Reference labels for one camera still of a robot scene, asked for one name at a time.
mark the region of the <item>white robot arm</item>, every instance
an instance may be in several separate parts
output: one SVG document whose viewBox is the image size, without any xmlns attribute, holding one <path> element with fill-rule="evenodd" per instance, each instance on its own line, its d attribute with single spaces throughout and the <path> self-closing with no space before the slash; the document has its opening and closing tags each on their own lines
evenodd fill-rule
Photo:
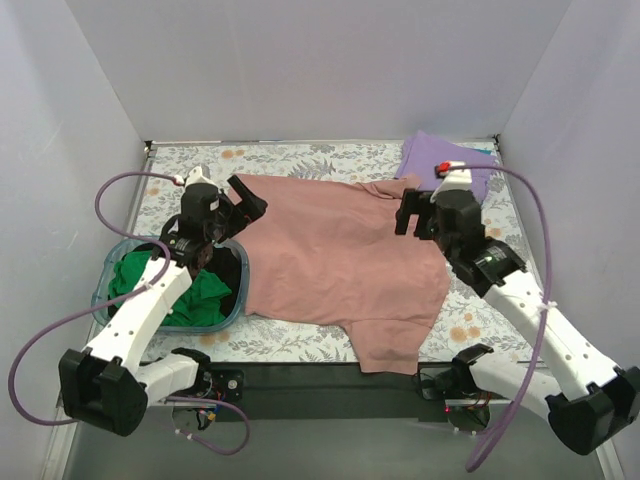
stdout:
<svg viewBox="0 0 640 480">
<path fill-rule="evenodd" d="M 418 215 L 414 235 L 434 240 L 460 280 L 536 343 L 541 309 L 548 309 L 540 357 L 553 377 L 535 372 L 522 405 L 549 422 L 560 440 L 586 455 L 635 421 L 640 412 L 640 370 L 620 368 L 585 339 L 542 292 L 525 262 L 504 242 L 487 237 L 481 209 L 470 191 L 471 172 L 448 162 L 435 192 L 407 190 L 396 215 L 405 234 Z M 495 392 L 514 399 L 526 369 L 486 345 L 461 351 L 447 373 L 460 391 Z"/>
<path fill-rule="evenodd" d="M 177 349 L 165 358 L 140 366 L 142 355 L 175 301 L 211 259 L 214 243 L 222 243 L 259 219 L 267 203 L 237 177 L 229 184 L 241 201 L 209 180 L 206 167 L 194 168 L 185 182 L 180 214 L 163 227 L 160 241 L 171 253 L 169 268 L 149 286 L 165 264 L 152 253 L 136 289 L 107 326 L 81 351 L 68 350 L 59 363 L 65 413 L 119 435 L 138 426 L 147 407 L 172 393 L 195 393 L 203 386 L 209 358 Z"/>
</svg>

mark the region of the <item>floral mat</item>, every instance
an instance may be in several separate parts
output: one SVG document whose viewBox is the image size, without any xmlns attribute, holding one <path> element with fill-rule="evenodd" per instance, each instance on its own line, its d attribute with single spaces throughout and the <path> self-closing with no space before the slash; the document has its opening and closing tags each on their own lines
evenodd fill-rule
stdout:
<svg viewBox="0 0 640 480">
<path fill-rule="evenodd" d="M 491 150 L 492 142 L 461 143 Z M 337 182 L 368 182 L 392 178 L 400 164 L 402 144 L 393 143 L 259 143 L 243 145 L 161 146 L 151 171 L 185 175 L 206 164 L 212 179 L 227 188 L 233 173 L 286 175 Z M 137 212 L 134 232 L 158 234 L 164 222 L 179 210 L 181 190 L 169 182 L 150 180 Z M 483 205 L 488 233 L 509 243 L 523 258 L 530 252 L 502 175 L 489 180 Z M 452 280 L 440 316 L 420 348 L 421 361 L 450 361 L 458 351 L 482 342 L 511 358 L 527 360 L 531 348 L 497 311 L 466 285 Z M 353 362 L 349 338 L 337 326 L 316 326 L 241 315 L 222 332 L 196 335 L 156 334 L 145 359 L 167 355 L 177 347 L 189 347 L 219 362 Z"/>
</svg>

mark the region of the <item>green garment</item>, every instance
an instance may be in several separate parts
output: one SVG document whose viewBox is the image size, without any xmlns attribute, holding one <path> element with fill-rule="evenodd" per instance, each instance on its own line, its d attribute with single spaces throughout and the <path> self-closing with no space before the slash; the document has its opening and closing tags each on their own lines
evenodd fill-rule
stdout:
<svg viewBox="0 0 640 480">
<path fill-rule="evenodd" d="M 138 283 L 151 251 L 131 252 L 115 264 L 115 277 L 109 282 L 109 298 L 129 293 Z M 201 270 L 200 274 L 176 303 L 173 313 L 164 317 L 162 326 L 210 327 L 226 317 L 220 312 L 220 300 L 231 294 L 231 289 L 214 273 Z"/>
</svg>

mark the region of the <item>blue basket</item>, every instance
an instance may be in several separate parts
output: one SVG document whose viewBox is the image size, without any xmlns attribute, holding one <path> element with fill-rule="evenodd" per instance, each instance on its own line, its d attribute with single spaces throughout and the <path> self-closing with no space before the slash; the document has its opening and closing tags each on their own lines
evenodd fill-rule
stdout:
<svg viewBox="0 0 640 480">
<path fill-rule="evenodd" d="M 100 280 L 98 281 L 98 287 L 91 296 L 91 306 L 104 303 L 109 299 L 109 282 L 111 282 L 114 277 L 113 268 L 115 264 L 122 260 L 122 258 L 127 253 L 131 252 L 134 248 L 143 243 L 145 242 L 141 240 L 126 239 L 113 247 L 104 261 L 104 268 L 102 270 L 102 274 L 100 275 Z M 238 318 L 241 311 L 244 309 L 244 305 L 247 301 L 247 294 L 249 292 L 249 258 L 247 257 L 247 252 L 245 251 L 245 249 L 242 248 L 242 245 L 240 245 L 238 242 L 235 242 L 234 240 L 227 240 L 221 245 L 216 245 L 216 247 L 229 248 L 236 256 L 236 258 L 240 260 L 240 268 L 242 269 L 240 273 L 240 291 L 238 292 L 238 299 L 236 300 L 236 304 L 229 316 L 223 322 L 211 327 L 161 326 L 158 328 L 158 332 L 182 335 L 204 335 L 206 333 L 219 332 L 220 330 L 227 328 L 236 320 L 236 318 Z M 109 318 L 109 315 L 107 314 L 106 308 L 102 308 L 97 312 L 94 312 L 93 318 L 95 318 L 96 322 L 98 322 L 103 327 L 111 320 Z"/>
</svg>

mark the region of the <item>pink t-shirt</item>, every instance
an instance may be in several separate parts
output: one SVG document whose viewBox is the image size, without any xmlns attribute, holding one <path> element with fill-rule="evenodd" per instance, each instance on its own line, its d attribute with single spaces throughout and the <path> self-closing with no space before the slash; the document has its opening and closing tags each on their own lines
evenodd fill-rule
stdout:
<svg viewBox="0 0 640 480">
<path fill-rule="evenodd" d="M 450 283 L 434 242 L 394 234 L 402 192 L 420 179 L 239 177 L 269 204 L 234 237 L 249 256 L 246 312 L 340 325 L 363 372 L 415 373 Z"/>
</svg>

